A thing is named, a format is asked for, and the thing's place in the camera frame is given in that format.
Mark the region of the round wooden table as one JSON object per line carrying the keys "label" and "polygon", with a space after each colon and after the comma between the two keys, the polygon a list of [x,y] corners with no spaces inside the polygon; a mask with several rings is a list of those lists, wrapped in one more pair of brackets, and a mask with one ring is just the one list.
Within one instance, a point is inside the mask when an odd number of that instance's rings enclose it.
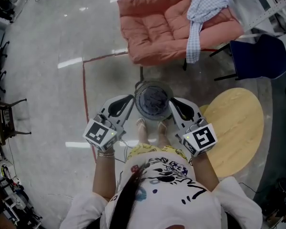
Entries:
{"label": "round wooden table", "polygon": [[218,139],[207,153],[216,175],[234,175],[251,161],[262,140],[264,113],[258,98],[245,88],[228,89],[208,105],[204,117]]}

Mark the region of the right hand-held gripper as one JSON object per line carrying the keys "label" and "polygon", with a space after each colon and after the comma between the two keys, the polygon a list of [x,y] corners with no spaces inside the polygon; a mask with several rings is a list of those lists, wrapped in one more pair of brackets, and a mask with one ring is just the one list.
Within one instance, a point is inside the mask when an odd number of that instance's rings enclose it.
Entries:
{"label": "right hand-held gripper", "polygon": [[169,100],[169,108],[179,131],[175,135],[192,156],[200,156],[218,142],[215,130],[199,107],[184,98]]}

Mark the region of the person's left leg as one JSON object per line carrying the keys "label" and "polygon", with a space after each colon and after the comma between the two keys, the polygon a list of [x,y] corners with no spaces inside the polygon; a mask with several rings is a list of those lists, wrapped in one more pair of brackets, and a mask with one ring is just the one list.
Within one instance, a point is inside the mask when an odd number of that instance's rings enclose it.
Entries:
{"label": "person's left leg", "polygon": [[141,126],[138,130],[138,138],[140,143],[149,144],[148,133],[144,126]]}

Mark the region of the person's right leg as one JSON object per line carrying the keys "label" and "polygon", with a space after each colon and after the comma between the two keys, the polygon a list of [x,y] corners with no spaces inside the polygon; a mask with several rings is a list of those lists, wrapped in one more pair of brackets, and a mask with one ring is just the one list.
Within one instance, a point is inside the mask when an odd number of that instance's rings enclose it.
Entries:
{"label": "person's right leg", "polygon": [[158,132],[158,147],[163,148],[165,146],[170,146],[171,143],[166,137],[166,132],[165,131],[159,131]]}

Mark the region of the person's leg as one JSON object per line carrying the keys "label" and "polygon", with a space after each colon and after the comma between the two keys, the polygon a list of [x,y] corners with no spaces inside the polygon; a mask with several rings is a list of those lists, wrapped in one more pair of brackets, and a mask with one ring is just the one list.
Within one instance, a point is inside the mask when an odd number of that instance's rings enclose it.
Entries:
{"label": "person's leg", "polygon": [[141,126],[138,130],[138,138],[140,143],[149,144],[148,133],[144,126]]}
{"label": "person's leg", "polygon": [[165,131],[159,131],[158,132],[158,147],[163,148],[165,146],[170,146],[171,143],[166,137],[166,132]]}

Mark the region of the person's left forearm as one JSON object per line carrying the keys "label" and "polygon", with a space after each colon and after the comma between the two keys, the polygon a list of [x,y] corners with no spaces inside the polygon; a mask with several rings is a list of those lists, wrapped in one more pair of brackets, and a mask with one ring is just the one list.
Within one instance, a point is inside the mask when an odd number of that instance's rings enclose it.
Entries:
{"label": "person's left forearm", "polygon": [[110,201],[116,193],[115,150],[98,151],[92,191]]}

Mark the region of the dark brown chair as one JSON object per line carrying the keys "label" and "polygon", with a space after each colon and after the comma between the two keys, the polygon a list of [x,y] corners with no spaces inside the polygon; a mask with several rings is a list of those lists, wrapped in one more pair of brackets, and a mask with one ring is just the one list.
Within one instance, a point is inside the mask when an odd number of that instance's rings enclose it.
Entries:
{"label": "dark brown chair", "polygon": [[15,129],[12,107],[24,101],[27,99],[8,104],[0,99],[0,146],[6,145],[6,140],[16,135],[31,135],[31,132],[20,132]]}

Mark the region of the white sandal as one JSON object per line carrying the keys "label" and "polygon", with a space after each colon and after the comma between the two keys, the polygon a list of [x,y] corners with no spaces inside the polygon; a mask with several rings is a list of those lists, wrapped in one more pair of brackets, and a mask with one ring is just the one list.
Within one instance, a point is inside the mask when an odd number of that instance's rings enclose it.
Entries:
{"label": "white sandal", "polygon": [[159,135],[166,135],[167,125],[165,121],[160,121],[158,123],[157,131]]}
{"label": "white sandal", "polygon": [[136,121],[136,125],[137,125],[137,127],[138,127],[138,132],[139,132],[139,133],[146,133],[146,132],[147,132],[145,119],[144,119],[143,117],[139,118],[139,119]]}

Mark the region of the round laundry basket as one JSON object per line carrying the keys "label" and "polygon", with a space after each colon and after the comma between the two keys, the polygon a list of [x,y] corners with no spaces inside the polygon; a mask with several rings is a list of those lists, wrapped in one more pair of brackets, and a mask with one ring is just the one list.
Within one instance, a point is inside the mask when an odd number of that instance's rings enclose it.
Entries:
{"label": "round laundry basket", "polygon": [[[141,100],[142,100],[142,94],[143,92],[148,88],[148,87],[160,87],[162,88],[167,96],[168,96],[168,101],[167,101],[167,107],[165,111],[162,114],[159,115],[150,115],[147,112],[145,112],[141,106]],[[144,81],[138,84],[138,87],[136,88],[135,91],[135,105],[138,110],[138,112],[145,118],[151,121],[162,121],[171,118],[171,111],[169,108],[169,100],[173,98],[174,94],[172,89],[170,88],[169,85],[159,82],[159,81]]]}

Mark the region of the blue checked shirt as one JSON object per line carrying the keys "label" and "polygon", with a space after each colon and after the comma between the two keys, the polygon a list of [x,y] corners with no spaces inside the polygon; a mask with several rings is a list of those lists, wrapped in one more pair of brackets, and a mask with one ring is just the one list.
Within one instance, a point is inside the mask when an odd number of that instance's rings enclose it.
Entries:
{"label": "blue checked shirt", "polygon": [[187,12],[190,21],[189,37],[186,47],[186,61],[195,63],[199,60],[201,43],[200,32],[203,24],[216,16],[222,9],[227,8],[226,0],[191,0]]}

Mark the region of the grey garment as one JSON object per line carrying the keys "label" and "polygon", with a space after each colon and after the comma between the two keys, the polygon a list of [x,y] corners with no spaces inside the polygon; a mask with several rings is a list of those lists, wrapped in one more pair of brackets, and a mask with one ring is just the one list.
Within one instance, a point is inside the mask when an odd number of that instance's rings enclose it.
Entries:
{"label": "grey garment", "polygon": [[168,96],[160,87],[148,87],[142,94],[141,106],[150,115],[160,115],[167,107]]}

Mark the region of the white metal shelving rack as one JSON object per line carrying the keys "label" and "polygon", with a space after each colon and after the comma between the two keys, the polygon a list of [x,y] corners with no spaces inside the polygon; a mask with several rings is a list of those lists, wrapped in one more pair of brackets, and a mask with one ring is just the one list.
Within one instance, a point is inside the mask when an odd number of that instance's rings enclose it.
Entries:
{"label": "white metal shelving rack", "polygon": [[226,0],[246,34],[252,30],[281,35],[286,32],[286,0]]}

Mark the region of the pink cushioned chair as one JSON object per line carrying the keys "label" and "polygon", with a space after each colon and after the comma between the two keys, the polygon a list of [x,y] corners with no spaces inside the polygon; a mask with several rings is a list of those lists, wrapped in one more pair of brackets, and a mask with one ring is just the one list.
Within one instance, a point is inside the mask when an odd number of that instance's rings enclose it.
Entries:
{"label": "pink cushioned chair", "polygon": [[[185,59],[191,0],[117,0],[121,34],[133,63],[159,65]],[[203,24],[201,51],[239,38],[244,29],[227,6]]]}

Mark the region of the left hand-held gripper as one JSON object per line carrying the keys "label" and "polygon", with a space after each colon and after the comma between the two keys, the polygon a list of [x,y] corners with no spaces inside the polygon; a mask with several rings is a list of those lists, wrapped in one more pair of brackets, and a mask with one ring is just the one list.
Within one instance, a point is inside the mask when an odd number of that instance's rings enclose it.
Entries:
{"label": "left hand-held gripper", "polygon": [[119,95],[107,100],[83,133],[85,140],[99,151],[107,151],[126,133],[123,126],[133,109],[131,94]]}

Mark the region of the red floor tape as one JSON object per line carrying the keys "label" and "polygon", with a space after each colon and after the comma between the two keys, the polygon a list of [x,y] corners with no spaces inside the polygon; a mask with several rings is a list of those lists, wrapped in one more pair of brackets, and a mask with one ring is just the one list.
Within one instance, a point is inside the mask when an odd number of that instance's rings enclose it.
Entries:
{"label": "red floor tape", "polygon": [[87,93],[86,93],[86,74],[85,74],[85,64],[97,61],[97,60],[102,60],[108,57],[114,57],[114,56],[121,56],[121,55],[127,55],[127,52],[121,52],[121,53],[111,53],[103,56],[98,56],[95,58],[91,58],[89,60],[83,60],[82,61],[82,87],[83,87],[83,99],[84,99],[84,109],[85,109],[85,117],[86,117],[86,122],[89,122],[89,110],[88,110],[88,101],[87,101]]}

